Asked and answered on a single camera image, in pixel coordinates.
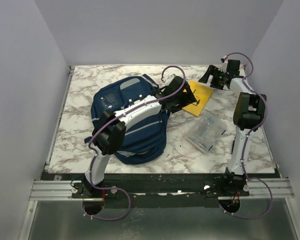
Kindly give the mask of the navy blue student backpack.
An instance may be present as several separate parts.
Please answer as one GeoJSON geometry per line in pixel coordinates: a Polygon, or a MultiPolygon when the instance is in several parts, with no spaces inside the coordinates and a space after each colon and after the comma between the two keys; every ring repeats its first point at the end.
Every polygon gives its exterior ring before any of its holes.
{"type": "Polygon", "coordinates": [[[98,130],[106,123],[103,112],[125,110],[159,89],[147,74],[129,76],[101,88],[93,97],[90,108],[94,126],[93,144],[102,147],[118,147],[114,155],[126,165],[140,165],[161,156],[167,144],[167,124],[170,112],[165,110],[149,116],[129,129],[115,130],[108,125],[101,133],[98,130]]]}

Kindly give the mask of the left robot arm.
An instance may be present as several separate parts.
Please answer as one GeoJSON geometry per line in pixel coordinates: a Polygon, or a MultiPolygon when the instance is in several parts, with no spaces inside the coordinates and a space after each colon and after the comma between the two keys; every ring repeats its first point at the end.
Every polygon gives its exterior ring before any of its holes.
{"type": "Polygon", "coordinates": [[[196,101],[189,83],[180,76],[164,87],[143,74],[101,88],[90,109],[94,130],[84,140],[95,154],[83,191],[94,198],[106,190],[102,182],[111,155],[126,165],[145,164],[161,156],[170,114],[196,101]]]}

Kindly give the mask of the yellow notebook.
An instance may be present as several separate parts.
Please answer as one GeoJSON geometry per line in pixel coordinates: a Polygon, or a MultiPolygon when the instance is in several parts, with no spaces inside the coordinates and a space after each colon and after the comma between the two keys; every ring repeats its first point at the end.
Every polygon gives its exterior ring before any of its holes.
{"type": "Polygon", "coordinates": [[[182,110],[195,117],[199,117],[210,96],[212,95],[213,89],[194,80],[189,81],[189,86],[196,99],[196,102],[183,107],[182,110]]]}

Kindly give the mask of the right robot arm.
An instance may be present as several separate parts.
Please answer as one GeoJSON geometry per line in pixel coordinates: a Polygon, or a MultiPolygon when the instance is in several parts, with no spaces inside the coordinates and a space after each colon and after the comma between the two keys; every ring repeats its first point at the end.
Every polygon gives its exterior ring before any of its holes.
{"type": "Polygon", "coordinates": [[[250,181],[246,165],[253,137],[267,116],[266,99],[248,84],[246,78],[240,75],[241,61],[221,59],[220,67],[209,65],[204,75],[198,80],[202,84],[209,83],[214,89],[222,90],[227,87],[237,96],[237,103],[233,114],[235,125],[235,140],[230,163],[225,174],[236,180],[250,181]]]}

